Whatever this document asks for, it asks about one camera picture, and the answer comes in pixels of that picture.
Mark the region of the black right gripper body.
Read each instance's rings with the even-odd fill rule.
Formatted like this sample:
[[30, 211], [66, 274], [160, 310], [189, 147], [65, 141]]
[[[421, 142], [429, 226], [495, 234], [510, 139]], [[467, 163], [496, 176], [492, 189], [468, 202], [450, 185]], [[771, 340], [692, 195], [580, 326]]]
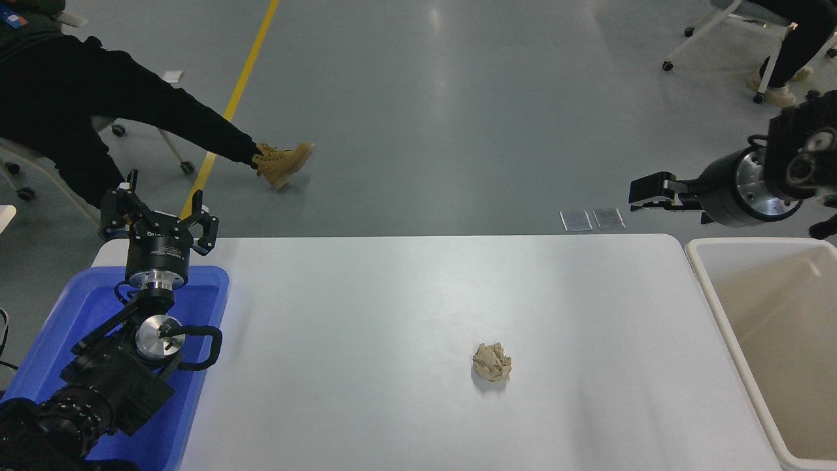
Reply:
[[747, 226], [747, 213], [742, 209], [736, 170], [744, 156], [741, 151], [709, 164], [694, 180], [694, 195], [702, 206], [700, 223], [741, 228]]

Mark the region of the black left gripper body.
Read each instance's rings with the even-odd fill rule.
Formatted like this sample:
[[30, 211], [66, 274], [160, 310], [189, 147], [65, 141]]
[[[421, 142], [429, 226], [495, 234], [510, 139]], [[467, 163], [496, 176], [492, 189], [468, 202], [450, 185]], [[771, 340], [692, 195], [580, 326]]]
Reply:
[[188, 277], [192, 236], [188, 230], [175, 229], [179, 222], [167, 213], [152, 213], [134, 221], [129, 227], [127, 278], [152, 270]]

